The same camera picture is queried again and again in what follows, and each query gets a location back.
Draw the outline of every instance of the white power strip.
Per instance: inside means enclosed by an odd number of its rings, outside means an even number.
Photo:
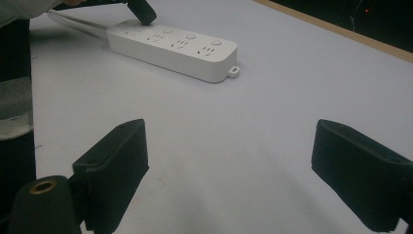
[[[178,28],[131,19],[106,30],[112,51],[218,83],[237,77],[237,44]]]

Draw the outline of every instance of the electrical outlet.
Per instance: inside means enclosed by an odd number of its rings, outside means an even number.
[[[106,30],[112,51],[209,83],[237,77],[237,44],[161,24],[131,19]]]

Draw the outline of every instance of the white table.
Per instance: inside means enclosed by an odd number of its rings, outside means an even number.
[[[205,83],[111,52],[102,30],[34,19],[38,176],[71,176],[114,127],[143,118],[151,169],[116,233],[372,233],[311,170],[316,124],[413,160],[413,64],[251,0],[149,2],[156,23],[236,42],[240,76]],[[134,18],[125,5],[66,13]]]

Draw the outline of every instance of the power cord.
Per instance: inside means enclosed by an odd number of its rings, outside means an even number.
[[[75,22],[79,22],[81,24],[91,26],[91,27],[95,27],[95,28],[98,28],[98,29],[101,29],[101,30],[106,30],[108,28],[108,26],[101,25],[101,24],[98,24],[98,23],[95,23],[95,22],[90,22],[90,21],[83,20],[83,19],[74,18],[74,17],[71,17],[67,14],[63,14],[63,13],[60,13],[60,12],[57,12],[57,11],[54,11],[54,10],[49,10],[48,13],[52,16],[65,18],[65,19],[72,20],[72,21],[75,21]]]

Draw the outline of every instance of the brass insert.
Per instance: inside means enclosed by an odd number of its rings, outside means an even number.
[[[57,182],[54,179],[39,181],[30,188],[30,193],[33,195],[47,193],[50,190],[54,189],[56,185]]]

